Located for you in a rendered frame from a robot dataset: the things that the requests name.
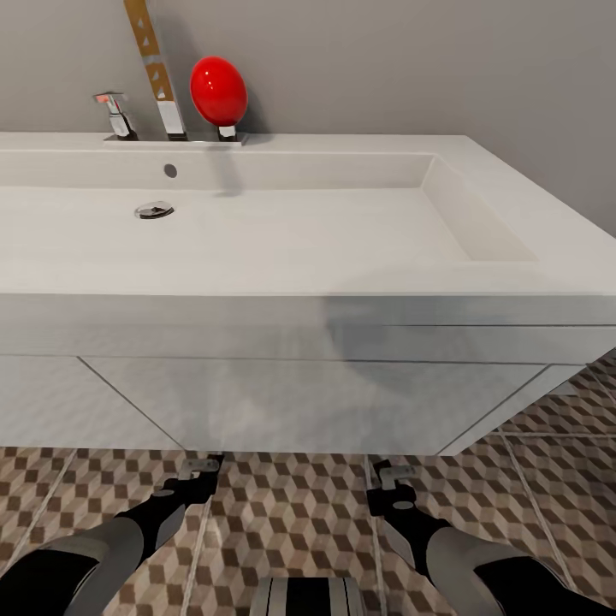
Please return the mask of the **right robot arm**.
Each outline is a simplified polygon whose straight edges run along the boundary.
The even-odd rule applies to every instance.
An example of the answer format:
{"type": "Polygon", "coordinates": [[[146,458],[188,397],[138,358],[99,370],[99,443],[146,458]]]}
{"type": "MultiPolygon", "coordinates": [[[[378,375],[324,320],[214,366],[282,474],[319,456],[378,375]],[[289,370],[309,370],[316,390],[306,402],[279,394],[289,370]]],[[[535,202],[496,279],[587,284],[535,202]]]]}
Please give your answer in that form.
{"type": "Polygon", "coordinates": [[[400,479],[412,465],[380,469],[379,489],[366,490],[372,517],[384,515],[389,545],[426,576],[457,616],[616,616],[568,589],[557,573],[524,550],[483,540],[416,508],[400,479]]]}

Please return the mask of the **mousetrap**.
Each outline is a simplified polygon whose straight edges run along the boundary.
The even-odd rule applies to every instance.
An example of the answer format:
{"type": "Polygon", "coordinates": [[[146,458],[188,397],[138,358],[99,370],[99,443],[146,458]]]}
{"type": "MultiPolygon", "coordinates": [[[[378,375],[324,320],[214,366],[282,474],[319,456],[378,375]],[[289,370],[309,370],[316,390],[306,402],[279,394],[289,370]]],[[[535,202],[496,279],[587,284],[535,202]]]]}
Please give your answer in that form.
{"type": "Polygon", "coordinates": [[[207,458],[217,459],[219,461],[218,471],[200,472],[199,474],[196,475],[196,477],[200,478],[200,479],[201,478],[209,478],[211,481],[214,480],[214,479],[217,479],[217,475],[219,474],[219,470],[221,469],[222,462],[224,461],[224,457],[225,457],[225,455],[208,454],[207,458]]]}
{"type": "Polygon", "coordinates": [[[379,482],[382,483],[382,479],[380,478],[380,469],[391,467],[391,463],[389,462],[389,459],[385,459],[384,461],[381,461],[380,463],[374,464],[373,467],[374,467],[374,470],[376,471],[379,482]]]}

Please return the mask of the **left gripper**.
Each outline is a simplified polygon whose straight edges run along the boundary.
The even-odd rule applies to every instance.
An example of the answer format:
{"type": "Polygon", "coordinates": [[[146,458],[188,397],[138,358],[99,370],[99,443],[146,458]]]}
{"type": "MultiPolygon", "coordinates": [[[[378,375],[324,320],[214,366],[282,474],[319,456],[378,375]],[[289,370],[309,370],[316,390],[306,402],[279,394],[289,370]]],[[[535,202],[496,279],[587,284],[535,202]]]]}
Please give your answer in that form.
{"type": "Polygon", "coordinates": [[[179,480],[178,477],[172,477],[164,481],[165,487],[184,487],[189,494],[188,506],[192,504],[204,504],[216,493],[217,480],[209,478],[197,478],[193,480],[179,480]]]}

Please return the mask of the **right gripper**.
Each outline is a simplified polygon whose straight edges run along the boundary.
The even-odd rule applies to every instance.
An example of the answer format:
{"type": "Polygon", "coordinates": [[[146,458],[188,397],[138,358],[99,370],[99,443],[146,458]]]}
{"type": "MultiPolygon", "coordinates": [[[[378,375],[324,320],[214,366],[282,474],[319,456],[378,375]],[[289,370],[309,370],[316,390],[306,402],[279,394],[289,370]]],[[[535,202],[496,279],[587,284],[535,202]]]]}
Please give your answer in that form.
{"type": "Polygon", "coordinates": [[[407,498],[411,503],[413,503],[412,499],[414,498],[414,493],[412,491],[412,487],[408,484],[396,485],[396,489],[392,490],[384,490],[382,487],[379,489],[368,489],[366,490],[370,514],[372,517],[376,516],[385,516],[385,503],[387,503],[392,496],[400,496],[400,498],[407,498]]]}

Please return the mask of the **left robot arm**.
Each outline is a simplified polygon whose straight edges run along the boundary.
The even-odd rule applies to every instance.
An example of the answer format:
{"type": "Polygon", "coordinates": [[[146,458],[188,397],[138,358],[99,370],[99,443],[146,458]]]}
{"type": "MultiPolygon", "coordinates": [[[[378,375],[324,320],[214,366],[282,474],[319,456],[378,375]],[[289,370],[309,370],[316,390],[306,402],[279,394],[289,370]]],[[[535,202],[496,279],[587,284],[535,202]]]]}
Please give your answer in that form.
{"type": "Polygon", "coordinates": [[[181,528],[185,508],[204,504],[217,459],[184,459],[165,488],[94,528],[36,547],[0,577],[0,616],[100,616],[118,590],[181,528]]]}

